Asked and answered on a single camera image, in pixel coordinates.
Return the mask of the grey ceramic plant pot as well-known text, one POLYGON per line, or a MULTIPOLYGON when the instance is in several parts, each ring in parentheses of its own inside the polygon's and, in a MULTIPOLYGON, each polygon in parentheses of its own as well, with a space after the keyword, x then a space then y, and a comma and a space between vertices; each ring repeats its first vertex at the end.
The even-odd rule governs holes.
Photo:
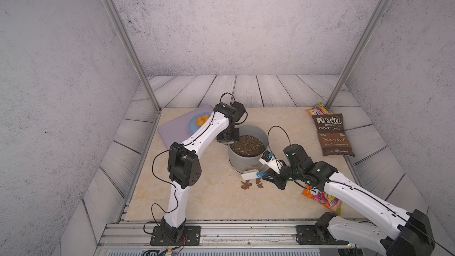
POLYGON ((251 125, 241 126, 239 134, 239 140, 228 147, 230 165, 240 174, 254 169, 264 172, 266 166, 259 159, 267 149, 267 134, 251 125))

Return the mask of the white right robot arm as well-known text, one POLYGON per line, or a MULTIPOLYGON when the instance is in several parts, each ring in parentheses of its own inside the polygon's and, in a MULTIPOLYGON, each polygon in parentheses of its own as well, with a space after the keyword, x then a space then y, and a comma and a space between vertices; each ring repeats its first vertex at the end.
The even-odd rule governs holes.
POLYGON ((426 214, 405 209, 382 200, 358 186, 327 162, 313 162, 302 146, 284 149, 289 161, 279 161, 265 151, 259 161, 269 167, 262 176, 283 190, 291 181, 302 181, 310 188, 334 196, 365 216, 371 225, 324 213, 317 222, 319 230, 338 241, 351 242, 383 256, 430 256, 435 249, 431 224, 426 214))

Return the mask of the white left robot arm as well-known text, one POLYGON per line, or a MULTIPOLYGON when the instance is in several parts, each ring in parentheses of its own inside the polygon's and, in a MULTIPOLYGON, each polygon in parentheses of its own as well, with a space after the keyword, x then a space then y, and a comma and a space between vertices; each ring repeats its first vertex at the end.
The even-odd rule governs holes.
POLYGON ((159 181, 171 186, 168 208, 162 209, 161 220, 154 219, 156 227, 152 233, 152 242, 164 242, 165 245, 185 246, 188 238, 186 208, 191 188, 201 177, 200 158, 207 147, 216 140, 219 143, 231 144, 239 140, 237 125, 242 124, 242 117, 248 113, 244 105, 234 101, 232 104, 219 102, 215 105, 209 119, 188 139, 174 142, 169 149, 159 153, 168 155, 167 171, 169 180, 152 175, 159 181))

